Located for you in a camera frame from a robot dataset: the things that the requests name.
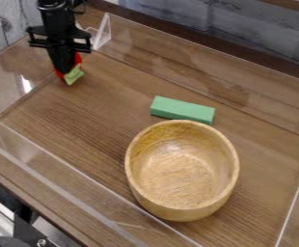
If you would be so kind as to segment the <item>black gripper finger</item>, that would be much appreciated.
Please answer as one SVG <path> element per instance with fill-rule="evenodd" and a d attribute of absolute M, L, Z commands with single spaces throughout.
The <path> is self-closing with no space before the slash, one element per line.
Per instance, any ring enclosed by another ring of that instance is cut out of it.
<path fill-rule="evenodd" d="M 71 71 L 75 66 L 75 49 L 67 49 L 67 57 L 66 57 L 67 71 Z"/>
<path fill-rule="evenodd" d="M 62 73 L 66 73 L 67 66 L 66 66 L 63 50 L 58 46 L 50 46 L 48 54 L 56 70 Z"/>

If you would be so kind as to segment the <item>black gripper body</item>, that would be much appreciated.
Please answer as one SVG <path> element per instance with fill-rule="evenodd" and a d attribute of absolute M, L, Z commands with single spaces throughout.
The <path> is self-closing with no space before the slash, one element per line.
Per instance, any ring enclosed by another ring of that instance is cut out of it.
<path fill-rule="evenodd" d="M 50 35 L 44 26 L 28 27 L 26 32 L 32 47 L 48 48 L 66 45 L 78 52 L 92 52 L 92 34 L 79 28 L 72 28 L 64 36 Z"/>

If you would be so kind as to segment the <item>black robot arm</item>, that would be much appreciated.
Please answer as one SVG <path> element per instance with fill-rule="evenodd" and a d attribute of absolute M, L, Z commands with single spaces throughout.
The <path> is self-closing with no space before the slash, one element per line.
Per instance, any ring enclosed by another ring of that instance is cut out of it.
<path fill-rule="evenodd" d="M 26 29 L 28 44 L 44 48 L 54 67 L 67 74 L 76 66 L 76 54 L 91 53 L 92 34 L 76 26 L 76 14 L 71 0 L 38 0 L 36 8 L 43 24 Z"/>

